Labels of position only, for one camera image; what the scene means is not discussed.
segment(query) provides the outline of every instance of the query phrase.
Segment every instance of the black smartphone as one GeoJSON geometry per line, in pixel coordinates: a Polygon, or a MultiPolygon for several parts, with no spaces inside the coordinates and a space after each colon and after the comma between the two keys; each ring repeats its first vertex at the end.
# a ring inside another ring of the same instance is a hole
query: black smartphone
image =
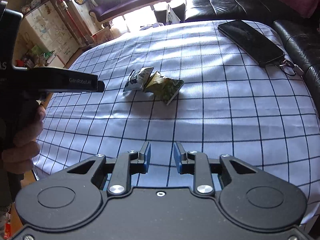
{"type": "Polygon", "coordinates": [[[220,24],[218,30],[248,53],[260,67],[284,58],[284,52],[276,44],[241,20],[220,24]]]}

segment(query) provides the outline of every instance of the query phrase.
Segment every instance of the keychain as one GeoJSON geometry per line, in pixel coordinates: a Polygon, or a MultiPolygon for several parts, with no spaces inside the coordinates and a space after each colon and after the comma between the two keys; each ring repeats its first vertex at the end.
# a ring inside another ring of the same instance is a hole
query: keychain
{"type": "Polygon", "coordinates": [[[290,60],[287,60],[287,59],[283,59],[279,62],[279,64],[277,65],[276,64],[276,67],[280,68],[280,70],[285,73],[286,75],[288,76],[295,76],[296,74],[298,74],[299,76],[303,76],[304,75],[304,72],[303,70],[296,64],[293,64],[290,60]],[[283,68],[284,67],[289,67],[292,69],[292,71],[294,72],[294,74],[289,74],[287,73],[283,68]]]}

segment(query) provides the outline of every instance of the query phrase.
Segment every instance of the grid tablecloth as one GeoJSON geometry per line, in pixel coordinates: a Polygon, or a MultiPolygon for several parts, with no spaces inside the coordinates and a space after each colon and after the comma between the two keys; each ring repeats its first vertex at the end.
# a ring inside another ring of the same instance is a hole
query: grid tablecloth
{"type": "MultiPolygon", "coordinates": [[[[41,153],[33,159],[38,176],[97,153],[113,158],[139,150],[148,140],[149,172],[132,176],[132,184],[192,186],[192,176],[179,175],[172,156],[173,141],[181,141],[186,150],[210,158],[231,154],[297,185],[308,199],[302,223],[314,221],[320,210],[320,130],[310,93],[299,76],[258,67],[219,33],[223,22],[145,30],[83,53],[71,69],[98,75],[105,91],[52,96],[38,137],[41,153]],[[123,93],[131,71],[147,66],[184,80],[169,106],[151,93],[123,93]]],[[[283,49],[270,27],[247,23],[283,49]]]]}

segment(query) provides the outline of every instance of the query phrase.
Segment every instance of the red vacuum cleaner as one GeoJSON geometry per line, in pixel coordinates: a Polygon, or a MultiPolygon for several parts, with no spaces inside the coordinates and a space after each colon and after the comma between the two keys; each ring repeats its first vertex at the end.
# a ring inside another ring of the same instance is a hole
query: red vacuum cleaner
{"type": "Polygon", "coordinates": [[[65,2],[65,0],[57,0],[58,4],[60,5],[61,9],[64,10],[67,15],[69,16],[70,20],[72,21],[73,25],[76,27],[76,29],[78,30],[79,35],[81,36],[82,40],[85,42],[85,44],[88,46],[90,45],[89,41],[86,39],[86,37],[83,35],[82,31],[79,29],[79,27],[77,26],[75,20],[73,19],[73,17],[71,16],[71,14],[68,11],[68,5],[65,2]]]}

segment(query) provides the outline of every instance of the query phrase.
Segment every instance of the finger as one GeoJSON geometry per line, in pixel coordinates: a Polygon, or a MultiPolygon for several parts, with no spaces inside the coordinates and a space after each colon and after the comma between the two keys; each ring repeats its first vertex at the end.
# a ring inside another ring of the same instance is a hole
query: finger
{"type": "Polygon", "coordinates": [[[4,163],[17,163],[36,157],[39,153],[40,145],[31,141],[22,147],[4,150],[2,160],[4,163]]]}
{"type": "Polygon", "coordinates": [[[4,163],[4,169],[14,174],[22,174],[31,171],[33,168],[32,160],[25,160],[18,163],[4,163]]]}
{"type": "Polygon", "coordinates": [[[43,108],[42,105],[40,105],[36,113],[35,121],[36,122],[42,121],[44,118],[45,118],[45,109],[43,108]]]}
{"type": "Polygon", "coordinates": [[[42,121],[35,122],[28,127],[23,128],[13,138],[13,143],[17,147],[21,147],[36,138],[43,130],[42,121]]]}

